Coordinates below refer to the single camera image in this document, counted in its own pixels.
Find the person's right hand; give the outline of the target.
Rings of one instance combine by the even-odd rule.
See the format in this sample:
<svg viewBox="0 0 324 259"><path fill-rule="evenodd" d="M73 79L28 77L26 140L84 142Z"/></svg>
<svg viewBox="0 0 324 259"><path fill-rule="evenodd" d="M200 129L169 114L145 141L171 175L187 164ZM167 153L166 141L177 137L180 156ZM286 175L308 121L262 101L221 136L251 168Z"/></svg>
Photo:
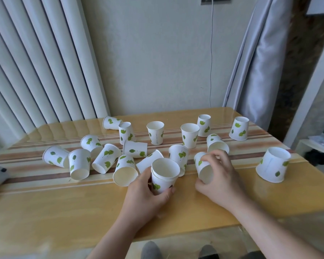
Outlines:
<svg viewBox="0 0 324 259"><path fill-rule="evenodd" d="M201 194L234 215L248 200L248 196L227 152L216 149L202 156L201 160L208 161L213 170L213 179L207 184L207 192Z"/></svg>

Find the person's left hand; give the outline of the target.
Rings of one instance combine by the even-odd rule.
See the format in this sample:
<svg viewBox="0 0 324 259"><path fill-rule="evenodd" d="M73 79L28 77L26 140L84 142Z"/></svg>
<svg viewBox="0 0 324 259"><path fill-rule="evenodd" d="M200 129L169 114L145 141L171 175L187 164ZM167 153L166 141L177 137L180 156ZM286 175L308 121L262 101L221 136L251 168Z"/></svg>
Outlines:
<svg viewBox="0 0 324 259"><path fill-rule="evenodd" d="M155 203L155 195L151 192L148 186L150 178L151 167L148 167L132 183L130 183L120 211L120 215L127 214L131 217L139 218L142 227L151 221L166 204Z"/></svg>

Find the single white green-leaf paper cup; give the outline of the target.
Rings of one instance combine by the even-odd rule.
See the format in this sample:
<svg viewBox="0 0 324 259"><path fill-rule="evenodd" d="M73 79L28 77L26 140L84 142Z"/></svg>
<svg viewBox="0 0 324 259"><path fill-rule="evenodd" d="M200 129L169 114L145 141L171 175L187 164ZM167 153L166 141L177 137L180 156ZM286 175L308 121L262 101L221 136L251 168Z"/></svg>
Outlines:
<svg viewBox="0 0 324 259"><path fill-rule="evenodd" d="M213 170L208 161L202 161L202 156L206 155L206 152L198 152L194 156L194 163L198 173L198 177L204 184L211 183L213 179Z"/></svg>

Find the nested stack white paper cups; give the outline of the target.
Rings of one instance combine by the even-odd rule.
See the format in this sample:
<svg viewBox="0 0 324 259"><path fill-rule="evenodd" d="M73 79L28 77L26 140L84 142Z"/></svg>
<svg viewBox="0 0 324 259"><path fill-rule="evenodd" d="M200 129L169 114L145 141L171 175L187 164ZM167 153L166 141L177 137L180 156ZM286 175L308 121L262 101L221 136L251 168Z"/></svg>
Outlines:
<svg viewBox="0 0 324 259"><path fill-rule="evenodd" d="M166 189L174 187L179 173L179 165L171 159L159 158L153 161L151 165L151 178L154 195L160 195Z"/></svg>

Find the person's left forearm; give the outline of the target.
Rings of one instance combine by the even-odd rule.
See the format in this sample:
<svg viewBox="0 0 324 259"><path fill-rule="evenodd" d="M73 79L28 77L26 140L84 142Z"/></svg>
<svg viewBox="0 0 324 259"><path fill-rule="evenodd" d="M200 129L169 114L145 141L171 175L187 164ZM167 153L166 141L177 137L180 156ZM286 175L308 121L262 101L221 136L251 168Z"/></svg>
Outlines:
<svg viewBox="0 0 324 259"><path fill-rule="evenodd" d="M139 218L119 215L86 259L125 259L134 236L141 227Z"/></svg>

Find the person's right forearm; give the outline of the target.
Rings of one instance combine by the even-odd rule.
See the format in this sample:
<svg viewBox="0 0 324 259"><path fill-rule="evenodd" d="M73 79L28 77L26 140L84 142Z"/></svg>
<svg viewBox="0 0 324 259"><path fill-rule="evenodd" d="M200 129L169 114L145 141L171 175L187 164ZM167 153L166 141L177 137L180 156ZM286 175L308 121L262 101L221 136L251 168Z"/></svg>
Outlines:
<svg viewBox="0 0 324 259"><path fill-rule="evenodd" d="M324 259L324 253L294 235L253 201L231 213L246 229L266 259Z"/></svg>

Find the person's left grey slipper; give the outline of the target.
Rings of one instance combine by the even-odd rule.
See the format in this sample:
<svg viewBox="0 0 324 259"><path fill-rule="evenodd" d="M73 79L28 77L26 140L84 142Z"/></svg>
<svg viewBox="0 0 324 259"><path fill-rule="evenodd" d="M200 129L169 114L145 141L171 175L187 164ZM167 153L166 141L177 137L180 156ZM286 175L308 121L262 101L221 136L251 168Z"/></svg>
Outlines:
<svg viewBox="0 0 324 259"><path fill-rule="evenodd" d="M163 256L157 244L148 241L142 248L140 259L163 259Z"/></svg>

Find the person's grey slipper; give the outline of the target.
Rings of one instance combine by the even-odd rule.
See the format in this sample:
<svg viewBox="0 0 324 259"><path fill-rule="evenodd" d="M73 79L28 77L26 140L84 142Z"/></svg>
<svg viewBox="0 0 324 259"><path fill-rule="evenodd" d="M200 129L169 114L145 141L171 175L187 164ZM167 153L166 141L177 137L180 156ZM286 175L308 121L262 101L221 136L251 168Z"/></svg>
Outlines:
<svg viewBox="0 0 324 259"><path fill-rule="evenodd" d="M201 248L198 259L220 259L220 256L212 245L207 244Z"/></svg>
<svg viewBox="0 0 324 259"><path fill-rule="evenodd" d="M163 256L157 244L148 241L142 248L140 259L163 259Z"/></svg>

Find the person's right grey slipper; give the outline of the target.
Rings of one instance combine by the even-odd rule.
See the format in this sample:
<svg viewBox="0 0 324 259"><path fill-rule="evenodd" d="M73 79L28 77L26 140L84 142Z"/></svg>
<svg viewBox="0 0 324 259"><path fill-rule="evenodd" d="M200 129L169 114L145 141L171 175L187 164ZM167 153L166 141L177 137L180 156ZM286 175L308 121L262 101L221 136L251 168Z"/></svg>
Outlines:
<svg viewBox="0 0 324 259"><path fill-rule="evenodd" d="M201 248L198 259L220 259L220 256L212 245L207 244Z"/></svg>

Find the group of leaf-print cups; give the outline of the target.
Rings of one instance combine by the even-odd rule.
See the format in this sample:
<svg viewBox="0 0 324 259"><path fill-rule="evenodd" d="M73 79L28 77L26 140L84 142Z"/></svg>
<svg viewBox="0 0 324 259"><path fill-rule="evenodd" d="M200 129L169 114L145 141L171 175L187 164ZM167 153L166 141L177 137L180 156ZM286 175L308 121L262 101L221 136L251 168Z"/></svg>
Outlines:
<svg viewBox="0 0 324 259"><path fill-rule="evenodd" d="M205 125L205 135L201 137L206 137L210 135L208 132L211 130L207 122L211 119L211 116L208 119L201 120L200 124ZM119 161L128 157L127 163L129 168L133 169L133 179L138 175L138 171L142 173L147 167L151 166L153 161L153 155L156 152L156 158L163 158L163 155L156 150L148 156L147 143L136 142L134 131L130 122L123 122L121 119L107 116L104 118L103 126L105 129L119 130L120 132L120 144L123 145L123 150L116 147L113 144L105 144L102 147L98 136L95 135L86 135L81 140L81 147L79 149L68 152L65 149L61 148L59 145L51 146L45 150L43 153L43 160L46 163L51 165L60 166L63 168L69 168L70 177L73 180L83 180L90 175L91 169L91 157L96 157L95 161L92 163L93 169L98 171L101 174L105 174L108 170L117 162L117 167L119 169L124 166L119 165ZM147 124L147 129L149 132L149 137L151 139L152 145L161 145L163 143L164 135L164 123L160 121L153 121ZM196 147L197 138L199 135L199 124L186 123L181 126L182 132L182 146L188 149ZM213 140L217 135L211 134L211 140ZM134 158L143 158L134 168Z"/></svg>

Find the white low shelf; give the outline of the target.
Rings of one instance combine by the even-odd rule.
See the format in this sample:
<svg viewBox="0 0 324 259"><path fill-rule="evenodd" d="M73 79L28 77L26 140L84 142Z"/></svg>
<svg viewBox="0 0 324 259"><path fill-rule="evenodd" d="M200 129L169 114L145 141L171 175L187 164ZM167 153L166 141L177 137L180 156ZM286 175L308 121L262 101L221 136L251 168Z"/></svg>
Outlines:
<svg viewBox="0 0 324 259"><path fill-rule="evenodd" d="M310 139L302 139L295 151L324 174L324 145Z"/></svg>

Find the grey curtain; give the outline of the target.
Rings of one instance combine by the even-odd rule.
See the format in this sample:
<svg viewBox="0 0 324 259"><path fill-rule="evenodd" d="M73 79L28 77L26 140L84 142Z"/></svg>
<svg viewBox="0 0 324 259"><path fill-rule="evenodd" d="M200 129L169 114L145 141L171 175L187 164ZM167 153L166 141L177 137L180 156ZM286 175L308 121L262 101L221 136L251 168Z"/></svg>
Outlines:
<svg viewBox="0 0 324 259"><path fill-rule="evenodd" d="M257 0L239 49L223 107L267 131L286 54L293 0Z"/></svg>

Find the white ribbed vertical blinds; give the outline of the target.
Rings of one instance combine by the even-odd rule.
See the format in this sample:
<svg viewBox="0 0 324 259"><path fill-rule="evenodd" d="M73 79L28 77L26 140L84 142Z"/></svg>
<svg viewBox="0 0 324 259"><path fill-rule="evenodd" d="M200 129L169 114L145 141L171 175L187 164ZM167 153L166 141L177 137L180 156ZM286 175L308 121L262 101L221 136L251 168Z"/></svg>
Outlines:
<svg viewBox="0 0 324 259"><path fill-rule="evenodd" d="M109 114L81 0L0 0L0 152L43 125Z"/></svg>

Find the white door frame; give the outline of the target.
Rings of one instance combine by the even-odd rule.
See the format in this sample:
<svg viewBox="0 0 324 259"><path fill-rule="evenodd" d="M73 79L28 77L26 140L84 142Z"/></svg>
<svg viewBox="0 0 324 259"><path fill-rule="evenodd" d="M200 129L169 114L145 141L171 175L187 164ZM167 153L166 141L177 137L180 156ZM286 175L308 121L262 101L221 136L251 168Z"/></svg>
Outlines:
<svg viewBox="0 0 324 259"><path fill-rule="evenodd" d="M319 135L324 128L324 49L294 115L283 143L296 149L300 140Z"/></svg>

